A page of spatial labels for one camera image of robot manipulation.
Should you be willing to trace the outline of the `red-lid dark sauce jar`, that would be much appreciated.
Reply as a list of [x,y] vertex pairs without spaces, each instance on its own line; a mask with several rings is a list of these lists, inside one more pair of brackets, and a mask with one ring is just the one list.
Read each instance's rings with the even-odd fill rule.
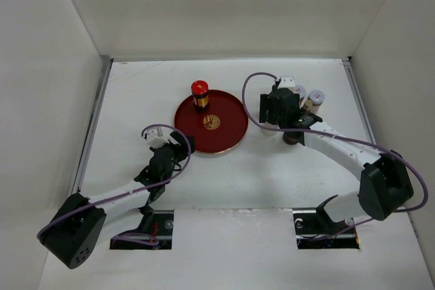
[[193,103],[196,110],[205,112],[209,108],[209,86],[206,81],[196,80],[191,85]]

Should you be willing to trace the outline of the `clear salt grinder black top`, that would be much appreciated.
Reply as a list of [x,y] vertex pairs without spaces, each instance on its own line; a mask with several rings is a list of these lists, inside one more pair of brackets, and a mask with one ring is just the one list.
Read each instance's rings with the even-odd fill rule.
[[269,123],[261,124],[261,128],[262,128],[262,132],[266,136],[273,136],[273,135],[275,135],[277,133],[276,126],[271,125]]

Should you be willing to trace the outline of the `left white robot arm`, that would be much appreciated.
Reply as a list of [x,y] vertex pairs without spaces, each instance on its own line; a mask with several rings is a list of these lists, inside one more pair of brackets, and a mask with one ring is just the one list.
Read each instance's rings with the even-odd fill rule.
[[196,149],[194,136],[173,129],[169,137],[164,137],[158,129],[154,125],[143,131],[152,157],[132,181],[97,196],[79,192],[70,195],[38,232],[38,241],[69,269],[82,265],[96,247],[104,226],[126,213],[132,214],[128,224],[136,234],[151,230],[153,219],[143,210],[181,174]]

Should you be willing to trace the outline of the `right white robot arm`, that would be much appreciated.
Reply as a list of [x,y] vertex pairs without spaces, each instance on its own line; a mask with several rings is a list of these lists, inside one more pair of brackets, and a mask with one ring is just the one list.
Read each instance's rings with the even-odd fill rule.
[[299,96],[286,88],[260,95],[259,121],[277,126],[293,143],[314,149],[348,170],[359,190],[333,196],[318,207],[315,225],[325,233],[361,216],[383,221],[414,195],[400,157],[369,144],[347,141],[318,115],[301,109]]

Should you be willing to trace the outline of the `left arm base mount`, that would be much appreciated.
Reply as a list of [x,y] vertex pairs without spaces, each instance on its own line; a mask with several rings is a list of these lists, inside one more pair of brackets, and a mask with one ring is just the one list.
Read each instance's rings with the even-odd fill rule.
[[110,239],[110,250],[170,250],[173,242],[174,210],[154,210],[147,206],[129,217]]

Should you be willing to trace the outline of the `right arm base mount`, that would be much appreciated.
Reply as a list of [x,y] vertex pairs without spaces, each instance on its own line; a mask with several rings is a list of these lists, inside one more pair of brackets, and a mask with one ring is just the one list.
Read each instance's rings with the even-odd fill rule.
[[315,209],[293,210],[296,246],[309,249],[359,249],[355,228],[350,229],[354,220],[333,222]]

